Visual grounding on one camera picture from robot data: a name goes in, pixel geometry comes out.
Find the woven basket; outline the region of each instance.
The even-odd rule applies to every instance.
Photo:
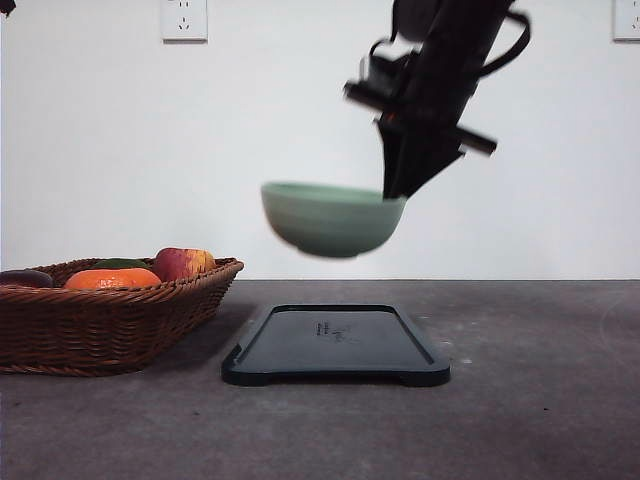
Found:
[[[207,273],[152,287],[59,288],[99,260],[35,268],[58,288],[0,286],[0,372],[95,377],[141,370],[210,319],[244,267],[224,258]]]

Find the red apple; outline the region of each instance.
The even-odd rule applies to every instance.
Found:
[[[213,255],[195,248],[163,248],[156,255],[153,273],[163,282],[207,272],[216,266]]]
[[[53,288],[53,278],[38,270],[7,270],[0,273],[0,285]]]

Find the power outlet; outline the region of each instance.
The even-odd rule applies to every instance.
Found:
[[[162,38],[207,40],[207,0],[160,0]]]
[[[613,39],[640,40],[640,0],[614,0]]]

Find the orange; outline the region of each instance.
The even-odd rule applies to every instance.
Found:
[[[158,276],[146,268],[98,269],[82,270],[72,275],[64,288],[146,287],[160,283]]]

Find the plastic tray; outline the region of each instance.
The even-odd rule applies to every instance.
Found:
[[[277,305],[267,308],[222,364],[227,383],[335,379],[446,383],[449,362],[391,305]]]

